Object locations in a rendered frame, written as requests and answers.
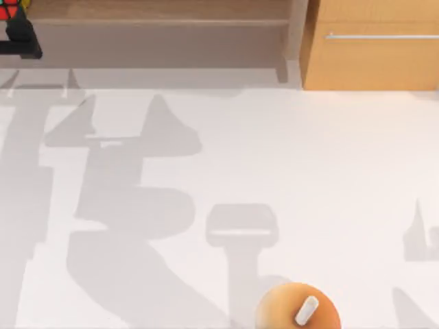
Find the orange dome with white stem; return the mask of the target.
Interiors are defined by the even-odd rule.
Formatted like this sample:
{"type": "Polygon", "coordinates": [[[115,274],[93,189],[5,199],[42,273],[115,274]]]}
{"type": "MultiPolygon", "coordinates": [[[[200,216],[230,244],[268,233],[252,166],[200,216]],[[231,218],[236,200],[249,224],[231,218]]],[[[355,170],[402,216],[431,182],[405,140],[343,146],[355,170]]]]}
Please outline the orange dome with white stem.
{"type": "Polygon", "coordinates": [[[270,289],[255,314],[256,329],[342,329],[339,313],[319,289],[289,282],[270,289]]]}

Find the open wooden shelf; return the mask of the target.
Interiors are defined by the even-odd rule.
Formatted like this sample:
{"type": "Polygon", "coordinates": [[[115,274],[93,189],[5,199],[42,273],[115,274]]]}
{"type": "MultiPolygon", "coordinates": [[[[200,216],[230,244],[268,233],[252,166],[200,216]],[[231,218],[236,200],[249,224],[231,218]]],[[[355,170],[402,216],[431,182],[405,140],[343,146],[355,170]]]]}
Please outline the open wooden shelf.
{"type": "Polygon", "coordinates": [[[308,0],[31,0],[39,60],[0,69],[272,69],[287,79],[308,0]]]}

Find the red and black puzzle cube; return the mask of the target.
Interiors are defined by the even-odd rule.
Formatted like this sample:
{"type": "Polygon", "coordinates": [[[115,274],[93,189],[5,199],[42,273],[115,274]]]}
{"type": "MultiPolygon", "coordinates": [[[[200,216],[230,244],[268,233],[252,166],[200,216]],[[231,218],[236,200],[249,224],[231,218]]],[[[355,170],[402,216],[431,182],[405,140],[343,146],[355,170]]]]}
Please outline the red and black puzzle cube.
{"type": "Polygon", "coordinates": [[[32,0],[0,0],[0,21],[8,21],[17,16],[19,9],[26,12],[32,0]]]}

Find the wooden cupboard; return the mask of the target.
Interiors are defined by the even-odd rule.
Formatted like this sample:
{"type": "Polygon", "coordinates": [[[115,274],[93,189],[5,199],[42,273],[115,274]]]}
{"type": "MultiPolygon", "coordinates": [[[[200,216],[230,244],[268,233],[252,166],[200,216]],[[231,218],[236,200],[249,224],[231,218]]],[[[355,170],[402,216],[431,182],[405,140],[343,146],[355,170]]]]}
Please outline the wooden cupboard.
{"type": "Polygon", "coordinates": [[[438,90],[439,0],[309,0],[305,90],[438,90]]]}

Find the wooden drawer front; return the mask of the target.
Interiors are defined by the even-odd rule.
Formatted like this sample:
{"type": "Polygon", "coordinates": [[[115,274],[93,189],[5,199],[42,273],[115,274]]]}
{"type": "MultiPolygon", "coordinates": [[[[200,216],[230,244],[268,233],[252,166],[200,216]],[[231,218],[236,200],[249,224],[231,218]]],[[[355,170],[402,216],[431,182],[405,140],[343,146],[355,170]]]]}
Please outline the wooden drawer front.
{"type": "Polygon", "coordinates": [[[439,34],[439,23],[318,23],[300,50],[305,90],[436,90],[439,40],[331,40],[327,34],[439,34]]]}

